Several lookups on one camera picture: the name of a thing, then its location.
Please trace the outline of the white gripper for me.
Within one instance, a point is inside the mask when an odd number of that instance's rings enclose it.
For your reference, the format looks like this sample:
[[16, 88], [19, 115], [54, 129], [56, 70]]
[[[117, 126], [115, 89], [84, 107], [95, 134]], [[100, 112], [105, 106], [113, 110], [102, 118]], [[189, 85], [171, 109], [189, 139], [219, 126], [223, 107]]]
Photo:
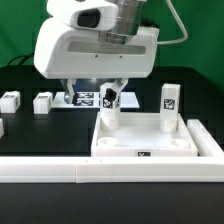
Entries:
[[146, 77], [154, 66], [159, 30], [142, 26], [146, 0], [48, 0], [34, 53], [36, 69], [62, 79], [64, 101], [76, 104], [78, 78], [117, 78], [101, 86], [116, 101], [128, 78]]

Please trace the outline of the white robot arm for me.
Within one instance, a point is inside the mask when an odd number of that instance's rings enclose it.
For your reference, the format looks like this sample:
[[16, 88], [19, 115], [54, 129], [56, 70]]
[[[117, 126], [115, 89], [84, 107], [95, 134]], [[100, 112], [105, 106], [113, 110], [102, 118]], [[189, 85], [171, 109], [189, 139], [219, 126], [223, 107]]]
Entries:
[[143, 26], [146, 0], [48, 0], [50, 17], [42, 24], [34, 53], [36, 69], [60, 79], [69, 103], [73, 82], [111, 78], [105, 98], [113, 102], [130, 78], [153, 68], [159, 30]]

